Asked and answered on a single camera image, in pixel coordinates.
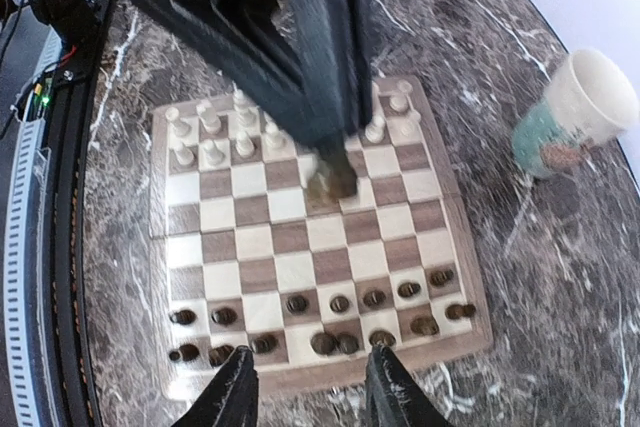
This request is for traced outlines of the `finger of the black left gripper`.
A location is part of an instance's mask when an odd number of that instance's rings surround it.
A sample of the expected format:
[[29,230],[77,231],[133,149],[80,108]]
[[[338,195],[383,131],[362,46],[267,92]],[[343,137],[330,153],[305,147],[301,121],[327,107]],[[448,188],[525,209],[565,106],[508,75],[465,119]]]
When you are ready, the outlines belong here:
[[310,143],[300,62],[272,22],[278,0],[131,2],[222,70],[297,143]]
[[291,134],[314,150],[343,150],[371,120],[370,0],[290,0],[306,106]]

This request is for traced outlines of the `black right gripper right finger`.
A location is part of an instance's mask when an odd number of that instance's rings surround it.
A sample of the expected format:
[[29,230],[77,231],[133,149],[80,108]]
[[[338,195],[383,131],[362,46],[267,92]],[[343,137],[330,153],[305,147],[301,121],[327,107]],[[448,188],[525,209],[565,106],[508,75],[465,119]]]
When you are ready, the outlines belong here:
[[365,398],[366,426],[452,427],[386,345],[374,345],[368,356]]

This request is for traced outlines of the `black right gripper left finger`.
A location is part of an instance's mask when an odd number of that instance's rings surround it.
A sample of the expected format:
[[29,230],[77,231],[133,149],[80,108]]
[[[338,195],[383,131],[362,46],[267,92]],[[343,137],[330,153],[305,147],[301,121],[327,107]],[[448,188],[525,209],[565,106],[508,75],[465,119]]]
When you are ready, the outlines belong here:
[[174,427],[256,427],[259,379],[247,346],[233,350]]

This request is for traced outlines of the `dark chess pawn corner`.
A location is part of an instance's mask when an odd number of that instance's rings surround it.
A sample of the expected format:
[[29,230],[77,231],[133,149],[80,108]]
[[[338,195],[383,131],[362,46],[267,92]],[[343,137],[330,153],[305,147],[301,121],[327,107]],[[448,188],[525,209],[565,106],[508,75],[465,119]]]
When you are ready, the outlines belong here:
[[454,271],[452,269],[434,270],[429,274],[429,283],[434,287],[443,287],[454,279]]

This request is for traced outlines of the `dark chess piece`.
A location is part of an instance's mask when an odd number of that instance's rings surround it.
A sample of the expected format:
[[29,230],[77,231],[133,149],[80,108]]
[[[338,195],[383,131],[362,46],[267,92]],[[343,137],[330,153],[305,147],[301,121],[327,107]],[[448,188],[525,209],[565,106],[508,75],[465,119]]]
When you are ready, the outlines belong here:
[[307,179],[306,196],[314,204],[329,205],[355,197],[358,177],[343,145],[317,150],[316,167]]

